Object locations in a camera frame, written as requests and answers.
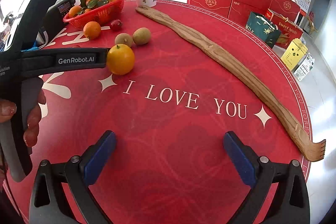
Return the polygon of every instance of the pink fingernail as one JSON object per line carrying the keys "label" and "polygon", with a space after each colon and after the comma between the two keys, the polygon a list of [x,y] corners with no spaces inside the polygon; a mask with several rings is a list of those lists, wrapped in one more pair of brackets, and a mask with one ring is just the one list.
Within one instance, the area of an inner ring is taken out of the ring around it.
{"label": "pink fingernail", "polygon": [[1,106],[1,115],[10,116],[16,112],[16,105],[11,102],[3,102]]}
{"label": "pink fingernail", "polygon": [[30,116],[30,117],[28,117],[28,119],[27,119],[27,125],[28,125],[28,128],[34,127],[34,126],[36,126],[38,123],[39,123],[39,120],[38,120],[36,117],[34,117],[34,116]]}
{"label": "pink fingernail", "polygon": [[37,137],[34,134],[25,134],[24,141],[26,146],[33,147],[37,143]]}

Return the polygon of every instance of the kiwi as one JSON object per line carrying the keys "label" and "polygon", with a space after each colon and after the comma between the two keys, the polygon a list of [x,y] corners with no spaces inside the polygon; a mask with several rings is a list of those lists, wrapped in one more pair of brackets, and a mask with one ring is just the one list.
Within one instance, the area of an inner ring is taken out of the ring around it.
{"label": "kiwi", "polygon": [[116,36],[114,43],[117,44],[125,44],[128,47],[132,47],[133,39],[128,33],[120,33]]}
{"label": "kiwi", "polygon": [[133,34],[133,41],[137,45],[147,44],[151,39],[151,31],[147,28],[137,29]]}

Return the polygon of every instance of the hand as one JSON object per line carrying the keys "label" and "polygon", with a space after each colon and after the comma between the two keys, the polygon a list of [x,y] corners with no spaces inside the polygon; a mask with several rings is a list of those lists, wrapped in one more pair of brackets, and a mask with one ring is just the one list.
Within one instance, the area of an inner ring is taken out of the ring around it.
{"label": "hand", "polygon": [[[46,98],[43,90],[38,95],[37,102],[45,105]],[[16,105],[8,100],[0,99],[0,122],[9,121],[16,112]],[[28,147],[32,147],[37,143],[39,134],[39,122],[42,119],[41,108],[37,104],[27,117],[28,129],[23,135],[23,139]]]}

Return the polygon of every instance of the green gift bag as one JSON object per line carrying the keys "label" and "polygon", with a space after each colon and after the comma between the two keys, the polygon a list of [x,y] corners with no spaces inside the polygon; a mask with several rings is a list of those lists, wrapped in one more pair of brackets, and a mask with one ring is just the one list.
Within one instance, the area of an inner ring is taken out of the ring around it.
{"label": "green gift bag", "polygon": [[273,48],[281,34],[281,31],[278,30],[278,26],[270,22],[262,14],[254,12],[250,13],[245,29],[259,37],[270,48]]}

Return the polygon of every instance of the yellow box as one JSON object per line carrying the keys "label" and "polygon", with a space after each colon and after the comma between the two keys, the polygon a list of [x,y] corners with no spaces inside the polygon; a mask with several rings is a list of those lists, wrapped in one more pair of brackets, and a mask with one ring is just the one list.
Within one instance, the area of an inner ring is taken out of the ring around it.
{"label": "yellow box", "polygon": [[294,67],[300,61],[300,59],[303,56],[305,56],[307,51],[308,51],[307,47],[301,42],[301,40],[295,38],[289,44],[285,53],[281,57],[281,60],[285,63],[285,65],[287,66],[287,68],[289,68],[289,70],[293,70]]}

